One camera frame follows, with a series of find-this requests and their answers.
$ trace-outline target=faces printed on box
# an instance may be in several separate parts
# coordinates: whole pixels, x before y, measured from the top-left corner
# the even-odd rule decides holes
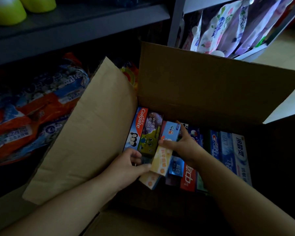
[[[137,145],[137,137],[138,134],[131,132],[130,133],[130,139],[129,139],[129,144],[133,147]]]

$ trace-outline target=left hand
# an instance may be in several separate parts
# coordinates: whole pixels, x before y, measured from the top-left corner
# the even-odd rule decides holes
[[[151,164],[141,164],[141,153],[128,148],[121,153],[107,169],[101,174],[105,178],[107,187],[110,187],[114,193],[126,188],[134,182],[139,176],[148,172]]]

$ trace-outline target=open cardboard box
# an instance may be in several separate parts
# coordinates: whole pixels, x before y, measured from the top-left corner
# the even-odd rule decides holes
[[[136,98],[124,75],[104,59],[24,199],[42,204],[98,175],[122,152],[139,104],[163,113],[165,120],[244,135],[254,188],[295,218],[295,115],[263,124],[295,89],[295,71],[150,43],[142,44],[139,69]],[[211,197],[161,184],[151,191],[137,181],[113,205],[100,213],[90,235],[120,231],[111,224],[130,228],[128,234],[138,222],[141,229],[156,225],[127,215],[138,209],[142,217],[149,212],[155,215],[149,218],[161,217],[162,222],[196,221],[202,232],[224,222]],[[128,210],[118,209],[121,205]],[[179,228],[167,223],[155,227]]]

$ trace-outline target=right hand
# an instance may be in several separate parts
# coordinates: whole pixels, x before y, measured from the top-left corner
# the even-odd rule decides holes
[[[195,162],[205,153],[205,150],[189,135],[187,129],[181,125],[182,138],[179,142],[159,140],[158,144],[167,149],[176,151],[180,157],[186,162],[187,165],[194,168]]]

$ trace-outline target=white toothpaste box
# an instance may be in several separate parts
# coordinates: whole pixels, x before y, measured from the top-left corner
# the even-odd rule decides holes
[[[232,133],[232,138],[237,175],[252,186],[245,138],[234,133]]]

